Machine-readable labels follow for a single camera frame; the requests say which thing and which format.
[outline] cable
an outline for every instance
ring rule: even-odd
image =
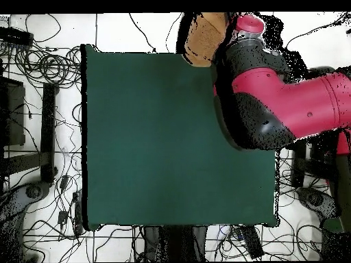
[[[28,20],[28,18],[29,18],[30,16],[32,16],[32,15],[33,15],[33,14],[28,14],[27,17],[25,18],[25,28],[26,28],[27,32],[28,32],[27,20]],[[55,17],[53,17],[51,14],[48,14],[48,15],[49,15],[50,17],[52,17],[52,18],[56,21],[56,23],[58,24],[58,31],[57,31],[53,36],[51,36],[51,37],[49,37],[49,38],[47,38],[47,39],[45,39],[45,40],[35,40],[35,42],[37,42],[37,43],[45,42],[45,41],[51,40],[52,38],[54,38],[55,36],[57,36],[57,35],[60,33],[60,31],[61,31],[61,25],[60,25],[60,23],[58,22],[58,20],[57,20]]]
[[[172,28],[173,28],[173,25],[174,25],[174,24],[177,22],[177,20],[182,16],[182,14],[183,14],[183,12],[181,12],[181,13],[179,14],[179,16],[178,16],[177,19],[172,23],[171,28],[170,28],[169,31],[168,31],[168,34],[167,34],[167,37],[166,37],[166,40],[165,40],[166,49],[167,49],[168,52],[169,52],[169,50],[168,50],[168,46],[167,46],[167,40],[168,40],[169,34],[171,33],[171,30],[172,30]]]
[[[303,225],[301,226],[300,228],[298,228],[298,230],[296,231],[296,242],[297,242],[297,246],[298,246],[298,251],[300,252],[302,258],[304,258],[305,261],[308,261],[307,258],[304,256],[304,254],[302,254],[302,251],[301,251],[301,246],[300,246],[300,241],[299,241],[299,233],[301,231],[301,229],[303,228],[306,228],[306,227],[312,227],[314,229],[317,229],[318,231],[320,231],[322,233],[322,230],[314,225]]]
[[[96,262],[95,259],[94,259],[94,256],[95,256],[94,250],[95,250],[95,231],[93,231],[93,263]]]
[[[44,256],[44,257],[43,257],[43,260],[41,261],[41,263],[43,263],[43,262],[45,261],[46,255],[45,255],[45,253],[42,252],[41,250],[33,249],[33,248],[31,248],[31,247],[27,247],[27,246],[25,246],[24,243],[23,243],[23,247],[25,247],[25,248],[28,249],[28,250],[32,250],[32,251],[36,251],[36,252],[41,253],[41,254]]]
[[[336,21],[334,21],[334,22],[332,22],[332,23],[329,23],[329,24],[327,24],[327,25],[319,26],[319,27],[317,27],[317,28],[314,28],[314,29],[310,30],[309,32],[306,32],[306,33],[304,33],[304,34],[300,34],[300,35],[298,35],[298,36],[295,36],[294,38],[290,39],[290,41],[287,43],[285,49],[287,49],[288,46],[289,46],[289,44],[290,44],[290,42],[292,42],[292,41],[295,40],[296,38],[299,38],[299,37],[301,37],[301,36],[306,36],[306,35],[308,35],[308,34],[312,34],[313,32],[316,32],[316,31],[319,30],[319,29],[327,28],[327,27],[330,27],[330,26],[332,26],[332,25],[340,25],[341,23],[339,23],[339,24],[337,24],[337,23],[338,23],[342,18],[346,18],[346,16],[349,16],[349,17],[350,17],[349,12],[345,12],[345,13],[342,14]]]
[[[150,45],[149,40],[147,39],[147,36],[146,36],[146,35],[144,34],[144,32],[139,28],[139,26],[136,25],[136,23],[134,22],[134,19],[133,19],[132,15],[131,15],[130,13],[128,13],[128,14],[129,14],[130,20],[132,20],[134,26],[144,35],[147,44],[149,45],[149,47],[152,48],[152,52],[155,53],[155,52],[156,52],[156,49],[155,49],[152,45]]]
[[[120,228],[114,229],[112,231],[112,233],[110,234],[110,236],[108,237],[107,241],[105,241],[105,243],[103,243],[101,246],[96,248],[96,250],[95,250],[95,259],[93,260],[93,262],[95,263],[97,261],[97,251],[99,249],[101,249],[103,246],[105,246],[108,243],[108,241],[110,241],[110,239],[112,238],[113,233],[115,233],[116,231],[132,231],[133,229],[134,229],[133,227],[131,229],[120,229]]]

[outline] black stand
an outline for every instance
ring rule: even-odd
[[[6,106],[8,87],[6,86],[5,78],[2,77],[2,62],[0,62],[0,67],[0,182],[3,184],[6,176],[40,167],[41,181],[52,184],[56,175],[54,168],[54,140],[56,95],[59,92],[59,88],[53,84],[44,84],[40,153],[5,158],[4,141],[8,140],[8,136],[6,136],[8,133],[8,119],[11,120],[11,118],[10,111]]]

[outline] tiled floor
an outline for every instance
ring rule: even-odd
[[[323,25],[335,20],[338,17],[337,12],[274,12],[277,17],[285,23],[285,29],[282,32],[284,44],[294,36],[307,32],[318,25]],[[170,14],[133,14],[133,18],[137,25],[147,35],[149,43],[156,48],[157,52],[175,52],[176,37],[180,19],[180,13]],[[60,26],[55,19],[49,15],[31,15],[27,19],[27,28],[34,34],[34,38],[45,40],[53,36],[59,28],[60,32],[52,39],[40,42],[42,47],[62,48],[58,49],[55,54],[65,56],[69,49],[76,47],[82,43],[96,44],[101,51],[151,51],[147,45],[145,38],[138,31],[128,14],[54,14]],[[25,29],[26,15],[12,15],[11,24],[13,27]],[[172,23],[177,20],[169,33]],[[307,66],[329,65],[333,67],[347,66],[351,63],[351,40],[345,34],[347,25],[339,27],[331,27],[320,30],[309,36],[301,37],[294,40],[290,45],[290,49],[298,50]],[[16,75],[19,69],[16,65],[10,65],[10,77],[25,83],[26,102],[29,105],[31,113],[40,114],[42,89],[35,89],[24,76]],[[62,173],[75,176],[75,183],[66,192],[64,206],[67,208],[71,201],[72,194],[76,188],[82,187],[82,179],[79,174],[80,166],[80,147],[81,135],[78,123],[72,117],[72,110],[81,102],[79,92],[80,84],[71,88],[60,90],[56,98],[57,116],[56,118],[65,121],[67,124],[61,123],[56,128],[56,156],[55,163],[59,169],[58,177]],[[79,118],[79,110],[75,111],[75,117]],[[32,119],[28,119],[25,115],[25,126],[31,132],[37,145],[40,144],[40,115],[33,115]],[[11,147],[11,151],[35,151],[35,146],[31,142],[31,138],[26,133],[27,142],[23,147]],[[78,171],[69,166],[73,153],[77,152],[73,159],[77,161]],[[22,154],[19,152],[9,152],[9,155]],[[285,164],[282,166],[281,173],[288,168]],[[12,175],[10,177],[10,185],[15,185],[16,182],[23,176],[24,173]],[[38,179],[39,172],[34,171],[26,175],[21,183]],[[58,207],[54,201],[53,188],[48,197],[39,203],[32,205],[25,217],[24,229],[29,229],[38,221],[47,221],[52,227],[55,227],[58,219]],[[274,202],[274,193],[272,193],[272,203]],[[281,215],[281,224],[279,227],[268,229],[262,226],[257,226],[257,230],[262,234],[264,250],[267,253],[279,255],[280,258],[286,260],[303,260],[296,243],[293,243],[292,231],[301,225],[312,224],[317,225],[317,217],[313,212],[302,207],[298,201],[294,201],[287,195],[282,195],[279,200],[279,215]],[[100,231],[93,233],[85,233],[79,241],[59,240],[58,232],[52,230],[50,226],[43,222],[37,222],[32,230],[26,236],[26,245],[34,247],[45,253],[45,262],[125,262],[132,257],[131,237],[132,231],[128,227],[119,227],[108,225]],[[71,225],[64,229],[66,235],[72,235]],[[218,240],[226,239],[228,233],[227,227],[218,225],[210,226],[206,242],[206,257],[208,260],[215,259],[215,252],[218,245]],[[320,234],[318,231],[312,231],[311,228],[304,228],[301,231],[300,238],[303,241],[320,242]],[[137,251],[140,253],[143,250],[143,241],[138,238],[136,244]],[[239,250],[245,252],[245,249],[238,245],[238,248],[230,249],[229,242],[223,244],[223,249],[227,250],[226,255],[230,257],[239,255]],[[314,251],[307,251],[304,256],[308,260],[317,260],[318,255]],[[249,260],[248,256],[230,258],[228,261]],[[263,260],[277,260],[276,256],[265,255]],[[217,255],[216,261],[220,261],[221,256]]]

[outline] green table surface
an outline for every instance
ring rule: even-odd
[[[276,225],[275,152],[228,144],[209,68],[90,45],[86,61],[90,225]]]

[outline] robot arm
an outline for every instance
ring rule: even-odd
[[[279,149],[295,139],[351,123],[351,66],[303,82],[281,80],[289,68],[265,49],[264,23],[239,16],[230,44],[217,62],[215,107],[227,140],[236,148]]]

